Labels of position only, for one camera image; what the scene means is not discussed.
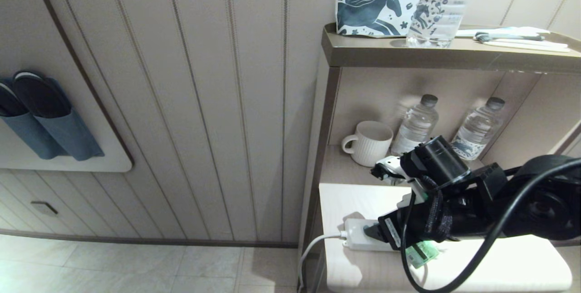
white cable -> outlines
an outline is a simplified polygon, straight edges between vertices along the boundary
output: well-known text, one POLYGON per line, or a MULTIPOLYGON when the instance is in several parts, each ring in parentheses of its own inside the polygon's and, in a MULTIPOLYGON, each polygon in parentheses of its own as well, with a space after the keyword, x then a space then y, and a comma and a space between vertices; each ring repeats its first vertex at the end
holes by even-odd
POLYGON ((341 231, 340 233, 336 233, 336 234, 325 234, 325 235, 321 235, 321 236, 317 237, 316 239, 313 239, 313 241, 311 241, 311 243, 307 246, 305 253, 303 253, 303 255, 301 256, 301 258, 299 260, 299 283, 300 283, 300 286, 299 286, 299 289, 297 290, 297 293, 300 293, 301 290, 303 289, 303 287, 305 287, 305 283, 303 283, 303 262, 305 262, 305 258, 307 258, 307 254, 309 254, 309 251, 311 251, 313 246, 318 241, 321 241, 321 240, 326 239, 326 238, 347 238, 347 232, 341 231))

tile floor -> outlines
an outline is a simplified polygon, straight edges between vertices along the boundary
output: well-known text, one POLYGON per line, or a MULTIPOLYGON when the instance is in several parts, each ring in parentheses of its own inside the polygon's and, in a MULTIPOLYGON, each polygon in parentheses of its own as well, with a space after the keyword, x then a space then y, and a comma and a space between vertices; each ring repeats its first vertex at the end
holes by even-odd
POLYGON ((0 293, 295 293, 296 249, 0 235, 0 293))

bottle label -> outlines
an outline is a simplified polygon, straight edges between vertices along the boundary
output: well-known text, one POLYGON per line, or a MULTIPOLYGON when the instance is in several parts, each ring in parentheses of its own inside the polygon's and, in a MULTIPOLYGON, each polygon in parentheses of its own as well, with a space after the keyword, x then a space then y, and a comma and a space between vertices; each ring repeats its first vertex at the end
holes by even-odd
POLYGON ((464 139, 460 133, 456 134, 456 137, 452 140, 452 149, 459 157, 463 160, 476 160, 481 154, 482 150, 486 144, 476 144, 464 139))
POLYGON ((398 135, 398 140, 396 141, 396 143, 394 144, 394 147, 392 148, 393 151, 397 151, 401 154, 403 154, 404 152, 409 152, 411 150, 413 150, 416 146, 418 146, 420 143, 423 143, 423 141, 414 141, 414 140, 410 140, 408 138, 405 138, 403 135, 398 135))

power cord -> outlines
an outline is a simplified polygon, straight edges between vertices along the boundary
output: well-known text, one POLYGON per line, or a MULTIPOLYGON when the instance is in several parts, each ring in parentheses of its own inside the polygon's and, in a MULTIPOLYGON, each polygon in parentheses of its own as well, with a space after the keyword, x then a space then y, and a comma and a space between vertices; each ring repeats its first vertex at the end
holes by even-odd
POLYGON ((305 258, 307 258, 307 254, 309 254, 309 252, 311 251, 311 249, 313 248, 313 246, 318 243, 319 241, 326 239, 326 238, 345 238, 347 239, 347 232, 346 231, 341 231, 340 233, 336 233, 336 234, 325 234, 325 235, 321 235, 315 239, 313 239, 313 241, 311 241, 311 243, 307 246, 307 248, 305 249, 305 253, 303 253, 303 255, 301 256, 300 260, 299 260, 299 289, 297 290, 297 293, 300 293, 303 288, 305 287, 305 283, 303 283, 303 263, 305 262, 305 258))
POLYGON ((516 210, 517 206, 527 197, 527 195, 531 192, 531 190, 538 184, 541 183, 546 177, 556 175, 558 173, 562 173, 565 170, 572 169, 575 167, 581 166, 581 159, 575 159, 569 161, 568 163, 556 166, 552 169, 544 171, 539 175, 536 175, 531 179, 528 183, 526 183, 521 189, 517 192, 515 197, 511 200, 510 204, 508 204, 507 208, 504 210, 496 225, 488 232, 486 235, 486 239, 482 243, 481 247, 478 249, 477 253, 474 254, 474 257, 466 268, 453 280, 450 284, 438 288, 438 289, 424 289, 423 287, 419 286, 418 283, 415 282, 414 278, 411 276, 411 272, 409 271, 409 267, 407 266, 407 258, 405 257, 405 240, 406 240, 406 233, 407 233, 407 223, 409 222, 409 215, 411 215, 411 210, 414 206, 415 202, 415 193, 412 191, 411 199, 409 200, 409 208, 407 213, 405 214, 405 220, 403 223, 403 228, 401 230, 401 262, 403 264, 403 269, 405 271, 405 275, 409 280, 409 283, 414 287, 414 289, 420 293, 449 293, 457 289, 464 281, 467 280, 468 277, 476 270, 482 259, 486 256, 494 241, 498 238, 504 225, 506 225, 508 219, 510 218, 511 214, 516 210))

mug handle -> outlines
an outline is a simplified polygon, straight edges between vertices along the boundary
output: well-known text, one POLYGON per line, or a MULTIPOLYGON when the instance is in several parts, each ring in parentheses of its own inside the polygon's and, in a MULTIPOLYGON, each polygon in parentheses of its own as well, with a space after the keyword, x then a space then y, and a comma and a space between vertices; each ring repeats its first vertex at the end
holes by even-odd
POLYGON ((353 148, 345 148, 345 146, 351 141, 357 141, 359 138, 357 135, 349 135, 341 141, 341 148, 343 151, 347 152, 348 154, 354 154, 355 150, 353 148))

